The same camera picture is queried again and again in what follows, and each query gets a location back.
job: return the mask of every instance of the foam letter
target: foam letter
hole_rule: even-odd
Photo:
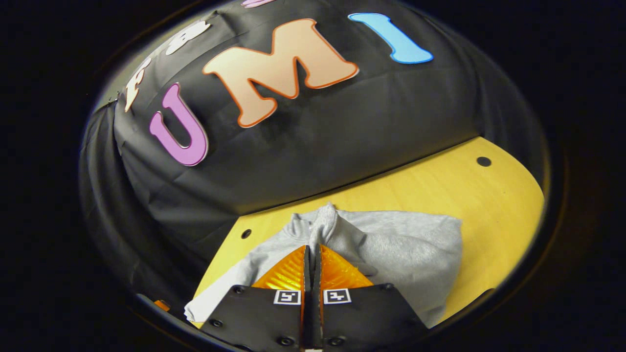
[[[348,16],[355,22],[364,23],[376,32],[391,47],[391,59],[399,63],[425,63],[433,59],[433,55],[420,48],[411,38],[407,37],[398,27],[391,23],[389,17],[379,13],[354,13]]]
[[[133,104],[133,101],[135,101],[137,94],[139,94],[137,85],[141,83],[141,80],[143,79],[143,70],[148,67],[151,61],[152,58],[148,58],[144,61],[141,66],[139,66],[139,70],[137,70],[137,72],[133,75],[133,78],[131,78],[126,85],[126,107],[124,108],[124,111],[128,111],[128,109],[130,109],[130,106]]]
[[[150,133],[155,135],[165,150],[178,162],[186,166],[200,163],[208,152],[208,138],[198,119],[191,113],[189,107],[180,98],[180,85],[174,83],[163,97],[163,107],[170,108],[176,118],[185,127],[191,142],[188,146],[181,146],[172,136],[163,123],[163,115],[158,111],[152,116]]]
[[[307,72],[304,83],[309,88],[328,87],[359,72],[317,32],[315,24],[313,19],[298,19],[276,27],[271,54],[234,47],[204,66],[202,73],[216,74],[239,107],[241,127],[258,124],[278,107],[275,99],[261,97],[252,82],[289,99],[298,96],[296,60]]]

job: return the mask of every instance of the orange soft finger pad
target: orange soft finger pad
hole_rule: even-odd
[[[252,287],[304,291],[304,249],[288,254],[267,271]]]
[[[324,290],[325,289],[357,289],[374,285],[357,268],[342,256],[326,246],[320,246],[322,252],[322,272],[320,275],[319,313],[324,324]]]

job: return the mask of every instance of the screw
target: screw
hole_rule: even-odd
[[[280,338],[279,343],[283,346],[291,346],[292,344],[294,344],[294,340],[290,338]]]
[[[328,343],[331,346],[341,346],[344,343],[344,339],[342,339],[342,338],[332,338],[332,339],[330,339],[330,341],[328,341]]]

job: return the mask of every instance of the black cloth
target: black cloth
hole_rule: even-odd
[[[347,18],[389,16],[434,60],[393,61],[373,31]],[[119,99],[91,117],[81,152],[83,208],[91,234],[115,274],[132,290],[165,299],[172,312],[195,287],[238,216],[303,199],[432,155],[477,136],[516,157],[541,185],[541,133],[531,108],[506,75],[447,26],[395,1],[292,0],[255,9],[239,2],[197,15],[212,27],[174,54],[152,55],[131,110]],[[227,48],[271,52],[280,24],[313,18],[316,29],[357,76],[320,90],[302,83],[257,126],[237,125],[239,109],[202,67]],[[186,167],[150,134],[161,111],[182,144],[188,135],[163,96],[173,83],[207,132],[205,160]]]

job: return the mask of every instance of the pink letter u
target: pink letter u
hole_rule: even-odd
[[[158,138],[159,142],[165,147],[165,150],[179,163],[186,166],[194,166],[207,156],[207,133],[204,128],[202,128],[198,119],[191,113],[189,107],[180,98],[179,93],[180,85],[174,83],[163,97],[163,107],[172,109],[178,121],[185,127],[191,140],[189,145],[183,147],[176,138],[174,138],[163,123],[163,115],[160,111],[157,111],[152,117],[150,133]]]

